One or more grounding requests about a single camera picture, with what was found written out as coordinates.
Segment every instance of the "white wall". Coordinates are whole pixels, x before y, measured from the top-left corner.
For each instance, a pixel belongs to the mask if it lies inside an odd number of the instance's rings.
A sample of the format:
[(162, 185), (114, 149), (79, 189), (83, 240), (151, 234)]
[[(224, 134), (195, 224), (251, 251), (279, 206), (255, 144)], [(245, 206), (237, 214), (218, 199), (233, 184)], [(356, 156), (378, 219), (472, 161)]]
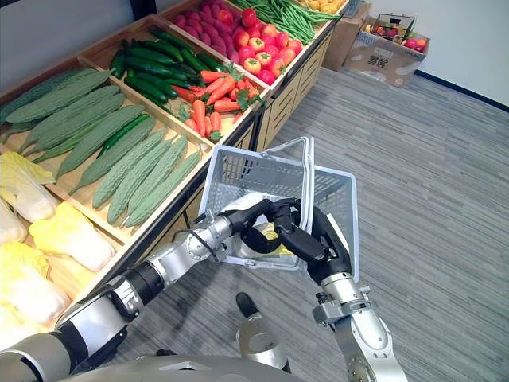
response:
[(129, 0), (21, 0), (0, 9), (0, 89), (133, 22)]
[(375, 16), (417, 16), (414, 30), (431, 38), (420, 70), (509, 105), (509, 0), (371, 2)]

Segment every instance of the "tomato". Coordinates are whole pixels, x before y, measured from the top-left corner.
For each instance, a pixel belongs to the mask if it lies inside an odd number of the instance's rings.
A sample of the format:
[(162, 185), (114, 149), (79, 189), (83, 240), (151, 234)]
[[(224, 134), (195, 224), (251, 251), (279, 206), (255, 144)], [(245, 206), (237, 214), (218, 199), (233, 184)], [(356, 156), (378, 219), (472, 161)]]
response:
[(246, 69), (249, 73), (258, 74), (262, 70), (262, 64), (260, 64), (260, 61), (255, 58), (247, 58), (244, 61), (244, 69)]
[(275, 37), (276, 39), (276, 46), (280, 49), (285, 48), (288, 45), (289, 36), (287, 32), (280, 32)]
[(252, 46), (246, 45), (239, 49), (239, 62), (243, 63), (248, 58), (255, 56), (255, 50)]
[(288, 41), (288, 48), (292, 49), (296, 56), (302, 50), (302, 43), (299, 40), (290, 40)]
[(265, 46), (274, 45), (274, 38), (268, 34), (262, 35), (262, 41), (265, 43)]
[(276, 37), (278, 35), (278, 30), (272, 24), (267, 24), (262, 29), (262, 35), (268, 35), (271, 37)]
[(217, 19), (226, 25), (233, 24), (233, 14), (229, 10), (220, 10), (217, 14)]
[(260, 31), (256, 29), (254, 26), (251, 26), (247, 29), (247, 34), (249, 34), (249, 38), (260, 38), (262, 35), (260, 34)]
[(250, 38), (248, 45), (254, 49), (255, 53), (261, 52), (265, 48), (265, 43), (257, 37)]
[(264, 51), (269, 53), (272, 57), (276, 57), (279, 53), (278, 48), (276, 48), (274, 45), (267, 45), (267, 44), (265, 44)]
[(274, 77), (278, 78), (285, 70), (286, 65), (282, 57), (275, 57), (269, 64), (269, 70), (274, 74)]
[(276, 80), (274, 74), (272, 74), (272, 72), (269, 70), (262, 70), (260, 73), (258, 73), (257, 77), (269, 85), (271, 85)]
[(288, 66), (290, 62), (295, 58), (295, 52), (291, 48), (283, 48), (279, 51), (279, 56), (285, 61), (285, 65)]
[(254, 26), (256, 23), (256, 12), (252, 8), (246, 8), (242, 11), (242, 23), (246, 28)]
[(270, 62), (272, 61), (272, 56), (267, 52), (257, 53), (256, 56), (254, 56), (254, 58), (260, 61), (260, 64), (262, 64), (263, 69), (269, 66)]

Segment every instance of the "produce display stand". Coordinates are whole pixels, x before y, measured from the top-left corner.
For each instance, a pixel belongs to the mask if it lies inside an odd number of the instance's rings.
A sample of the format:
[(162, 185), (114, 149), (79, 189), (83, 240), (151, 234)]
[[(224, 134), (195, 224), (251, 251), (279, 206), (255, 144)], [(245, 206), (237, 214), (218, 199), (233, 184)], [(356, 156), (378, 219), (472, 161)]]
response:
[[(147, 16), (128, 25), (117, 33), (87, 47), (79, 54), (64, 59), (17, 86), (15, 89), (4, 93), (0, 96), (0, 104), (10, 102), (49, 77), (72, 68), (95, 68), (99, 71), (108, 70), (111, 58), (121, 48), (122, 40), (130, 40), (131, 38), (136, 40), (154, 40), (155, 38), (148, 32), (152, 26), (156, 26), (167, 33), (181, 38), (190, 44), (196, 52), (207, 53), (218, 62), (228, 64), (230, 61), (226, 57), (210, 49), (201, 41), (177, 28), (169, 21), (172, 15), (190, 6), (196, 6), (196, 4), (198, 4), (198, 0), (184, 1), (159, 14)], [(348, 2), (344, 3), (338, 11), (339, 14), (344, 12), (347, 4)], [(302, 49), (291, 65), (289, 65), (286, 73), (278, 77), (271, 86), (264, 84), (261, 80), (238, 66), (239, 72), (249, 78), (257, 87), (261, 98), (266, 103), (264, 107), (261, 106), (260, 102), (252, 104), (244, 111), (236, 123), (233, 123), (233, 115), (224, 116), (222, 120), (223, 137), (218, 144), (249, 150), (263, 150), (269, 145), (272, 138), (314, 85), (336, 23), (337, 20), (331, 20), (323, 25), (319, 25), (314, 41)], [(61, 286), (73, 302), (79, 301), (79, 299), (89, 294), (101, 283), (143, 259), (156, 246), (161, 246), (171, 241), (173, 233), (177, 229), (189, 227), (190, 221), (198, 214), (204, 180), (212, 148), (214, 147), (212, 142), (200, 137), (194, 130), (184, 125), (173, 115), (162, 110), (146, 97), (125, 85), (122, 80), (109, 76), (107, 82), (121, 88), (121, 92), (126, 96), (124, 104), (144, 105), (146, 108), (145, 112), (157, 120), (156, 130), (162, 127), (168, 128), (167, 138), (171, 138), (176, 134), (187, 137), (189, 144), (186, 155), (200, 150), (202, 156), (198, 165), (171, 192), (157, 210), (142, 225), (135, 228), (113, 227), (107, 223), (107, 208), (100, 210), (92, 208), (91, 197), (100, 181), (79, 189), (72, 196), (68, 195), (69, 191), (80, 179), (84, 169), (95, 158), (95, 154), (76, 170), (62, 176), (55, 185), (46, 185), (58, 201), (68, 201), (80, 210), (116, 250), (114, 257), (98, 272), (89, 271), (72, 259), (58, 257), (50, 259), (49, 278)], [(188, 109), (190, 108), (190, 104), (183, 99), (177, 98), (171, 101), (173, 110), (178, 110), (181, 104)], [(16, 151), (25, 141), (27, 134), (25, 132), (11, 135), (6, 144), (0, 146), (0, 151)], [(56, 173), (65, 155), (44, 161), (41, 165)], [(29, 158), (33, 159), (36, 156), (36, 154), (33, 154)]]
[[(90, 68), (92, 65), (87, 59), (82, 56), (76, 56), (68, 58), (59, 64), (52, 66), (49, 70), (44, 71), (40, 75), (26, 81), (23, 85), (14, 89), (13, 91), (7, 92), (0, 98), (0, 103), (4, 104), (15, 99), (24, 91), (32, 88), (40, 82), (47, 80), (51, 76), (57, 73), (68, 71), (74, 68)], [(114, 269), (114, 266), (121, 263), (125, 258), (131, 256), (133, 248), (136, 243), (145, 235), (147, 230), (161, 215), (161, 212), (167, 209), (172, 202), (182, 193), (185, 185), (196, 178), (197, 174), (204, 168), (209, 161), (209, 156), (212, 150), (212, 144), (202, 139), (194, 131), (188, 129), (185, 125), (179, 123), (175, 118), (171, 117), (167, 113), (161, 112), (159, 107), (156, 107), (151, 102), (147, 102), (144, 97), (141, 97), (138, 93), (132, 91), (126, 85), (110, 76), (108, 84), (118, 85), (121, 92), (125, 95), (123, 106), (130, 104), (139, 104), (145, 106), (145, 112), (152, 115), (156, 119), (156, 124), (153, 131), (159, 131), (162, 128), (166, 128), (166, 138), (172, 138), (174, 136), (184, 136), (188, 139), (188, 148), (185, 156), (200, 150), (202, 157), (198, 165), (188, 174), (183, 180), (182, 184), (177, 186), (174, 191), (166, 198), (166, 200), (158, 207), (158, 209), (150, 216), (142, 225), (132, 228), (120, 228), (114, 227), (107, 223), (107, 207), (104, 206), (101, 209), (93, 209), (91, 206), (91, 199), (93, 193), (97, 188), (100, 181), (96, 181), (88, 186), (79, 189), (72, 196), (69, 196), (71, 189), (77, 184), (83, 171), (95, 160), (96, 154), (93, 154), (87, 159), (82, 165), (75, 170), (66, 173), (58, 179), (56, 184), (45, 185), (49, 192), (58, 201), (67, 201), (73, 205), (76, 209), (81, 211), (94, 225), (95, 229), (106, 239), (116, 250), (115, 255), (109, 260), (109, 262), (97, 272), (88, 270), (87, 268), (79, 265), (74, 259), (59, 256), (49, 256), (49, 278), (60, 286), (71, 298), (72, 302), (77, 302), (81, 298), (85, 297), (95, 286), (99, 284), (107, 275), (109, 275)], [(26, 136), (29, 132), (22, 132), (19, 134), (12, 134), (5, 144), (0, 146), (1, 152), (16, 151), (21, 144), (25, 141)], [(34, 159), (39, 154), (31, 154), (28, 156), (29, 159)], [(60, 155), (55, 158), (43, 161), (41, 166), (47, 170), (56, 173), (60, 163), (66, 154)], [(26, 243), (33, 245), (31, 242), (32, 237), (28, 236)]]

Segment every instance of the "cable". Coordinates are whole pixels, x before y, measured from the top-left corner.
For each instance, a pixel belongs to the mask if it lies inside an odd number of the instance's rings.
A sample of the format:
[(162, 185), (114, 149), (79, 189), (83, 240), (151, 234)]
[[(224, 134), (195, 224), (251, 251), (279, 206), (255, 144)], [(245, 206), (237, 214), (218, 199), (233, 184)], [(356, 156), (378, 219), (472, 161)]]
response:
[(208, 249), (208, 251), (210, 252), (210, 254), (212, 255), (212, 257), (214, 258), (215, 261), (219, 262), (219, 260), (217, 259), (217, 256), (216, 254), (214, 253), (214, 251), (212, 250), (212, 248), (210, 248), (210, 246), (207, 244), (207, 242), (205, 240), (203, 240), (200, 235), (198, 235), (196, 232), (194, 232), (192, 229), (179, 229), (178, 231), (176, 231), (174, 234), (173, 234), (173, 238), (172, 238), (172, 241), (175, 241), (175, 237), (177, 237), (177, 235), (181, 232), (185, 232), (185, 233), (188, 233), (190, 235), (193, 235), (194, 237), (196, 237), (196, 239), (202, 243), (204, 245), (205, 248)]

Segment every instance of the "black baseboard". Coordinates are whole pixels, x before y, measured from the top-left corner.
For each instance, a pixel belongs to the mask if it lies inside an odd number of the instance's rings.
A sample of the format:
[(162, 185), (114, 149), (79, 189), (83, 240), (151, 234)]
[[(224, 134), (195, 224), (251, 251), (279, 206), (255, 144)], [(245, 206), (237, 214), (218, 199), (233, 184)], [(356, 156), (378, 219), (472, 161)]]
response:
[(426, 72), (423, 72), (421, 70), (416, 70), (415, 74), (417, 76), (426, 78), (427, 80), (436, 82), (437, 84), (444, 85), (447, 88), (451, 88), (453, 90), (456, 90), (457, 92), (466, 94), (467, 96), (471, 96), (472, 98), (478, 99), (479, 101), (483, 101), (487, 103), (488, 105), (492, 105), (500, 110), (504, 110), (505, 112), (509, 113), (509, 106), (504, 105), (503, 103), (496, 102), (491, 98), (485, 97), (484, 95), (481, 95), (479, 93), (472, 92), (471, 90), (462, 88), (461, 86), (455, 85), (452, 82), (448, 82), (446, 80), (443, 80), (442, 78), (438, 78), (436, 76), (432, 76), (431, 74), (428, 74)]

